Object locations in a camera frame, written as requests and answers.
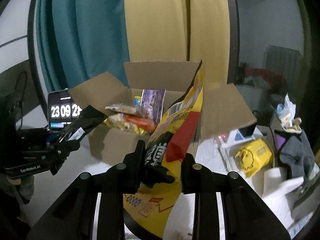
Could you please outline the dark blue snack box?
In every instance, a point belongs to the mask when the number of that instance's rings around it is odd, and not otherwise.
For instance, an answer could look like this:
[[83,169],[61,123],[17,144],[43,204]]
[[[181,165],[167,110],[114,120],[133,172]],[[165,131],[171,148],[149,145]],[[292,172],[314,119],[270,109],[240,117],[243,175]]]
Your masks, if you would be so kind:
[[85,135],[88,135],[93,129],[99,126],[107,119],[107,115],[91,105],[84,108],[79,117],[71,124],[67,125],[55,138],[54,142],[62,143],[64,141],[81,141]]

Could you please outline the yellow black snack bag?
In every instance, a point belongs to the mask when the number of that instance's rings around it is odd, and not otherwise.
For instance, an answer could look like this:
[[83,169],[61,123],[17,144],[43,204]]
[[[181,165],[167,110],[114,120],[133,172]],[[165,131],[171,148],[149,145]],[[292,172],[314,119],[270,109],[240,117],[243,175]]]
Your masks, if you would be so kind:
[[203,103],[202,64],[184,94],[171,103],[151,135],[143,181],[135,194],[123,195],[126,227],[139,239],[162,239],[181,194],[182,161],[196,132]]

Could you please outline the orange snack bag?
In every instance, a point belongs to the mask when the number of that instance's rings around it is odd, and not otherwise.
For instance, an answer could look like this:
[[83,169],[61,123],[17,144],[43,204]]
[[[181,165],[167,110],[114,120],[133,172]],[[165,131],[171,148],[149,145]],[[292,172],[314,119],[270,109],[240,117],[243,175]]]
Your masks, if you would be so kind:
[[104,124],[109,128],[115,128],[138,135],[150,135],[157,127],[151,119],[138,118],[136,116],[123,113],[109,116],[104,120]]

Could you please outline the clear bag brown snacks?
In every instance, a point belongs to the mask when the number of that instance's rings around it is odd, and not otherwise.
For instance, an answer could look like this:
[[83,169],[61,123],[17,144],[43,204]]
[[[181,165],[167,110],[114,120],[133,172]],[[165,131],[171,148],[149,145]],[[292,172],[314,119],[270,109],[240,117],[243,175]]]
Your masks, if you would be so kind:
[[114,111],[134,116],[141,116],[141,111],[137,106],[130,106],[122,103],[114,103],[105,107],[106,110]]

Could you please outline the purple snack bag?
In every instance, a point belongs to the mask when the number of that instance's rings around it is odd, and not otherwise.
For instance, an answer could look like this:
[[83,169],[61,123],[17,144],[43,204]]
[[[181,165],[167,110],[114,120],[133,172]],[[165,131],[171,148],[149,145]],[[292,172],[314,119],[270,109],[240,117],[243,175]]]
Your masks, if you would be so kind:
[[156,125],[163,115],[163,104],[166,89],[144,89],[141,98],[141,107]]

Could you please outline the tablet showing clock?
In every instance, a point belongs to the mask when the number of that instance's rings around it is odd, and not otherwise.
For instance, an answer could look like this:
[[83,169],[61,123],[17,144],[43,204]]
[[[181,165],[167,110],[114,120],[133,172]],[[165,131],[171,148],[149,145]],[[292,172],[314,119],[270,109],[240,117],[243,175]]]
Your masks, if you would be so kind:
[[67,89],[48,94],[48,126],[51,131],[61,131],[77,119],[81,111]]

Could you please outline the yellow plastic bag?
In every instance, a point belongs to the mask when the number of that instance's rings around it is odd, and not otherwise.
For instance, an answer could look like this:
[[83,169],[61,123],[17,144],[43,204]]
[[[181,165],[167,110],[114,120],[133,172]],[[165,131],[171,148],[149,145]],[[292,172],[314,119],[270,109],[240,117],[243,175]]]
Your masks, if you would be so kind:
[[235,157],[240,159],[246,178],[250,178],[270,162],[272,151],[267,143],[259,138],[242,146]]

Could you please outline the brown cardboard box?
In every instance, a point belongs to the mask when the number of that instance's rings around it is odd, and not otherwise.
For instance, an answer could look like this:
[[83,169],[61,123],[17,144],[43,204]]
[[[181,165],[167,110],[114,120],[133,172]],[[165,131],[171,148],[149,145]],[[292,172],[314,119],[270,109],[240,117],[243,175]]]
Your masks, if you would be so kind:
[[179,110],[177,100],[193,85],[197,70],[203,84],[203,105],[196,129],[196,139],[204,141],[237,128],[256,123],[256,118],[235,85],[218,81],[213,69],[204,62],[127,62],[124,64],[128,85],[105,72],[76,87],[69,93],[81,107],[92,106],[107,116],[124,108],[152,123],[159,123],[166,110]]

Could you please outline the dark grey bag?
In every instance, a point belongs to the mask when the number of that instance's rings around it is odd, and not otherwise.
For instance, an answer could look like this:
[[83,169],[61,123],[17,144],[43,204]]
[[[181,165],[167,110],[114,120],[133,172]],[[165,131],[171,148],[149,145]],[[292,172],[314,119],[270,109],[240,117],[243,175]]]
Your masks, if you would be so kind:
[[274,132],[275,142],[284,141],[277,149],[280,166],[286,168],[287,179],[303,177],[310,180],[315,167],[315,156],[304,130],[301,133]]

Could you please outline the white crumpled wrappers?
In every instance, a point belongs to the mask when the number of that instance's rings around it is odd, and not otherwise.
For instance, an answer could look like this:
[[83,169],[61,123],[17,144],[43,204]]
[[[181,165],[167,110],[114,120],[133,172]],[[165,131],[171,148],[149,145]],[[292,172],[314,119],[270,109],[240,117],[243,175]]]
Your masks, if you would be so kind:
[[276,108],[276,116],[282,129],[287,133],[300,134],[302,129],[300,124],[301,118],[296,118],[296,104],[294,104],[287,93],[284,98],[284,103],[279,103]]

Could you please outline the teal curtain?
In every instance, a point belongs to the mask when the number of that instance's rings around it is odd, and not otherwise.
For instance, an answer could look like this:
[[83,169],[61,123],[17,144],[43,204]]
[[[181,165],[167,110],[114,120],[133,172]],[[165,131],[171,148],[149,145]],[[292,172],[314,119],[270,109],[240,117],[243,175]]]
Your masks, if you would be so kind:
[[49,92],[104,72],[128,86],[124,0],[38,0],[36,36]]

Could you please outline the yellow curtain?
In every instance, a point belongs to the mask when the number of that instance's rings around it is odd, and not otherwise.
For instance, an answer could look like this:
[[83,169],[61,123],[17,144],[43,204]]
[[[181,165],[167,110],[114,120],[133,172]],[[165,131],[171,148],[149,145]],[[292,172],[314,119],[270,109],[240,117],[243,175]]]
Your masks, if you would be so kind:
[[124,0],[131,61],[202,61],[204,77],[228,78],[228,0]]

